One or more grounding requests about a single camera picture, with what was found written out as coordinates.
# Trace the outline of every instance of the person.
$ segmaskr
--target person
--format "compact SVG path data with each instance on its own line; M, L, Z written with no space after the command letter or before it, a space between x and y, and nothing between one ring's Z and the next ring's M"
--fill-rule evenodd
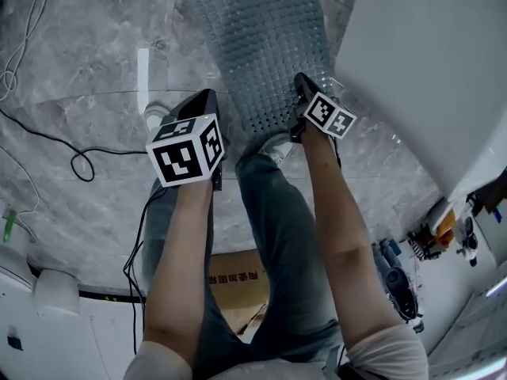
M149 206L143 274L151 288L143 342L126 380L428 377L421 341L385 297L368 230L328 137L307 122L301 140L315 218L278 168L293 145L288 134L235 167L270 285L250 344L229 328L208 285L211 181L169 188ZM152 193L158 190L156 181ZM340 335L349 363L336 375Z

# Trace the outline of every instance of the black and white marker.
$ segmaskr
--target black and white marker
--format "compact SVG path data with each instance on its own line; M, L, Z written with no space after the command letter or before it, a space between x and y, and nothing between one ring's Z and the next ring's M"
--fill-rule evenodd
M215 114L155 128L146 149L162 187L209 179L225 153Z
M339 139L345 136L357 118L320 92L314 95L303 115L319 130Z

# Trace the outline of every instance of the green object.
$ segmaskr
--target green object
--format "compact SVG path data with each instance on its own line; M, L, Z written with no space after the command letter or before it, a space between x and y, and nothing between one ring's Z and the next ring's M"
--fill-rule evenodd
M13 232L13 225L16 221L17 212L16 211L9 211L9 215L7 216L7 222L6 227L3 230L3 242L7 243L9 242L10 235Z

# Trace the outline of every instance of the black cable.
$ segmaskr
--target black cable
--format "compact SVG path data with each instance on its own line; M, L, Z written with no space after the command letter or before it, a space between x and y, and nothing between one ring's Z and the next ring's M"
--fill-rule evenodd
M345 345L341 348L340 359L338 360L338 367L340 367L341 360L343 359L343 352L345 352Z
M144 205L143 213L141 214L141 220L139 221L139 228L137 230L137 236L135 238L134 248L132 249L130 257L127 259L127 262L125 263L125 266L124 266L124 274L128 279L128 288L130 290L130 296L132 299L132 309L134 311L134 321L133 321L133 330L132 331L133 331L133 335L134 335L134 354L135 355L137 355L137 334L135 331L135 323L137 321L137 313L135 311L135 303L133 300L134 294L133 294L132 288L133 287L135 288L135 291L137 292L137 295L139 296L139 302L141 304L141 310L143 312L143 331L144 331L144 311L146 308L146 301L143 298L143 295L141 294L141 290L139 289L139 284L137 283L137 278L135 277L135 273L133 273L133 276L135 279L135 280L133 280L131 277L131 272L133 272L133 269L134 269L135 256L137 255L137 252L141 249L141 246L143 246L143 241L140 241L140 238L141 238L141 232L143 230L144 219L146 217L146 212L147 212L148 206L151 203L153 203L155 200L163 197L166 194L166 192L167 192L167 188L162 188L161 190L156 191L155 193L153 193L151 195L150 199Z
M55 137L53 135L44 134L42 132L35 131L35 130L33 130L30 127L27 127L21 121L15 119L14 117L10 116L9 114L6 114L1 108L0 108L0 113L3 114L4 117L8 118L9 120L11 120L14 123L16 123L17 125L19 125L21 128L23 128L29 134L32 134L32 135L35 135L35 136L40 136L42 138L49 139L50 141L54 141L56 143L62 143L63 145L65 145L65 146L69 147L70 149L72 149L76 153L76 155L74 155L72 157L72 159L71 159L72 172L74 172L74 175L79 180L85 181L86 183L89 183L89 182L93 181L93 179L95 179L95 168L93 167L93 163L90 160L90 158L88 158L85 155L85 154L87 154L89 152L102 152L104 154L119 155L119 156L122 156L122 155L147 154L147 152L145 150L127 150L127 151L122 151L122 150L112 150L112 149L107 149L107 148L100 148L98 146L92 146L92 147L89 147L89 148L85 148L84 150L80 150L76 146L74 146L71 143L65 141L64 139ZM79 174L78 171L76 170L76 168L74 167L74 161L77 158L80 158L80 157L84 158L85 161L90 166L90 169L91 169L91 172L92 172L92 176L90 178L84 177L83 175Z
M334 153L336 154L336 159L338 161L338 166L340 166L340 169L341 169L341 159L340 159L340 154L338 153L338 138L333 137L333 146L334 146Z

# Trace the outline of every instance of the white cable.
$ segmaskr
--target white cable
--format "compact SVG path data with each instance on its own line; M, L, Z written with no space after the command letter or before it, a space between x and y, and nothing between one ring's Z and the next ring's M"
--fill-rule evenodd
M25 173L25 175L29 179L30 183L32 184L33 191L35 192L35 194L37 196L37 201L36 201L35 206L33 207L32 210L21 211L21 212L17 213L17 219L19 220L19 222L23 225L24 228L26 228L26 230L30 233L30 235L32 235L32 238L36 239L35 235L33 234L32 230L30 230L29 226L26 225L26 223L24 221L22 221L19 217L20 217L20 215L23 215L23 214L32 214L35 211L37 211L37 208L39 207L39 204L40 204L40 195L39 195L39 192L37 191L37 187L35 186L35 183L33 183L32 177L29 175L29 173L26 171L26 169L23 167L23 165L20 162L18 162L15 158L13 158L1 146L0 146L0 151L3 152L5 156L7 156L11 161L13 161Z
M30 21L32 20L32 15L33 15L33 12L35 9L36 2L37 2L37 0L33 0L32 6L30 7L29 17L28 17L28 20L26 21L26 26L25 26L25 37L23 38L23 42L20 44L19 47L17 47L17 50L14 51L14 53L10 56L9 60L6 63L6 67L4 68L4 71L0 74L0 80L3 80L3 85L6 88L6 93L2 97L0 97L0 101L4 101L9 96L9 94L12 93L17 88L17 70L19 69L21 61L23 60L23 57L25 56L26 44L28 43L28 40L29 40L30 36L32 35L33 30L37 26L37 23L39 22L40 16L42 16L42 12L44 11L44 8L46 7L46 3L48 2L48 0L42 1L42 6L40 7L40 11L37 14L37 18L34 21L32 27L30 28ZM17 59L16 66L14 67L13 70L11 70L11 69L9 69L9 65L13 61L14 57L17 55L17 53L19 51L21 51L21 53Z
M104 367L104 371L105 371L105 374L108 376L108 379L111 380L111 376L109 376L108 368L104 362L104 356L102 355L101 348L98 345L97 334L95 333L95 327L93 326L93 316L90 317L90 325L92 326L93 339L95 340L95 346L97 347L98 355L101 357L102 367Z
M2 217L2 220L4 220L4 221L6 221L6 222L7 222L7 218L5 218L5 217ZM23 230L25 230L28 234L30 234L30 235L32 235L32 236L33 236L33 232L32 232L32 230L30 230L29 226L28 226L28 225L26 225L26 223L25 223L25 222L22 222L22 223L20 223L20 222L22 222L20 219L18 219L17 221L14 221L14 223L15 223L16 225L20 226L20 227L21 227Z

